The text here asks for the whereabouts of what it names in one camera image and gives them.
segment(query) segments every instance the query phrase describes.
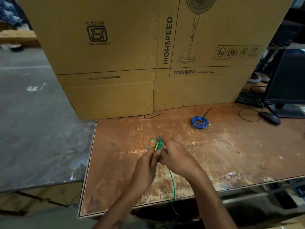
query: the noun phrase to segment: hand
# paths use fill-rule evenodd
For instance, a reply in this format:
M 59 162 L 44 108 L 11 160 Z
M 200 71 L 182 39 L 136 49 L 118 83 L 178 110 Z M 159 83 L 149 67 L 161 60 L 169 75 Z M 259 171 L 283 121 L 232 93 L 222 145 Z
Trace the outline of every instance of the hand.
M 132 173 L 132 179 L 128 186 L 132 191 L 140 196 L 147 191 L 155 179 L 159 158 L 160 151 L 157 150 L 155 153 L 155 147 L 153 147 L 137 160 L 135 170 Z
M 161 137 L 166 148 L 158 151 L 161 154 L 160 163 L 166 165 L 174 173 L 188 179 L 195 171 L 203 169 L 196 159 L 185 149 L 181 135 L 173 138 Z

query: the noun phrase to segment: monitor stand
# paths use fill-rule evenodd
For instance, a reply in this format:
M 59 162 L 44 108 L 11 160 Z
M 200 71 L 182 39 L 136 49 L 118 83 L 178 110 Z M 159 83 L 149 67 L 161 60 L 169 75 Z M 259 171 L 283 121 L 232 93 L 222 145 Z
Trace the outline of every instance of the monitor stand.
M 268 108 L 280 118 L 305 118 L 303 111 L 294 104 L 271 104 Z

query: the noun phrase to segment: forearm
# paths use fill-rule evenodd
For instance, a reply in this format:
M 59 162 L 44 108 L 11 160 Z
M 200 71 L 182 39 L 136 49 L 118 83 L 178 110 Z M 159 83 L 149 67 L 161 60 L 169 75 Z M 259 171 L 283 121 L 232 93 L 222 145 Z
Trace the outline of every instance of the forearm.
M 137 204 L 140 197 L 140 194 L 136 194 L 128 187 L 92 229 L 119 228 L 120 224 L 126 221 L 127 215 Z
M 206 229 L 237 228 L 204 170 L 197 169 L 188 181 Z

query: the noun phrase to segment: fan box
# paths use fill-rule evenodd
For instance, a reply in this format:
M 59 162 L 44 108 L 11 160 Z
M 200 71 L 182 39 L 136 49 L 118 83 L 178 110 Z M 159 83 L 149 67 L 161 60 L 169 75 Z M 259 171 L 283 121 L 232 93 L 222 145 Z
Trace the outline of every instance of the fan box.
M 19 0 L 79 119 L 234 102 L 293 0 Z

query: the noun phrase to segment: person's right hand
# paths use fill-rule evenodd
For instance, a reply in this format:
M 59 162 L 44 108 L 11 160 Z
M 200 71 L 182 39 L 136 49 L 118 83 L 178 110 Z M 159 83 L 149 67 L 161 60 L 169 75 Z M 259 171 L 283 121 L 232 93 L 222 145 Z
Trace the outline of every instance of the person's right hand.
M 182 136 L 177 135 L 173 138 L 161 137 L 166 148 L 160 151 L 159 162 L 166 165 L 174 173 L 188 179 L 196 170 L 202 170 L 196 159 L 185 149 L 182 144 Z

